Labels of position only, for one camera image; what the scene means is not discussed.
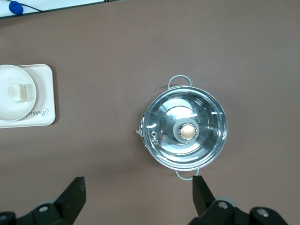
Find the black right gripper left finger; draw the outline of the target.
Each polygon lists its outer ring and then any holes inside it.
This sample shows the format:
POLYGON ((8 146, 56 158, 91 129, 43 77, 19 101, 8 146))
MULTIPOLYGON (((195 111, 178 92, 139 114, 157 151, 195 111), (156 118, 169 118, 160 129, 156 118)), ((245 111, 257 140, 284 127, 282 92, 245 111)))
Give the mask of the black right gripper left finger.
POLYGON ((84 177, 76 177, 52 203, 37 206, 30 214, 28 225, 72 225, 86 203, 84 177))

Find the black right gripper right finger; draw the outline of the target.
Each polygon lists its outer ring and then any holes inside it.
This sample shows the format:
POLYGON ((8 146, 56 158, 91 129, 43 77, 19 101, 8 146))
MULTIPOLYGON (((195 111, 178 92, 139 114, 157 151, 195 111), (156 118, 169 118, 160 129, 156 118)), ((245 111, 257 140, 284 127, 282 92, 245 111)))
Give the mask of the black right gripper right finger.
POLYGON ((193 176, 193 202, 198 214, 191 225, 244 225, 245 213, 228 201, 216 200, 202 176, 193 176))

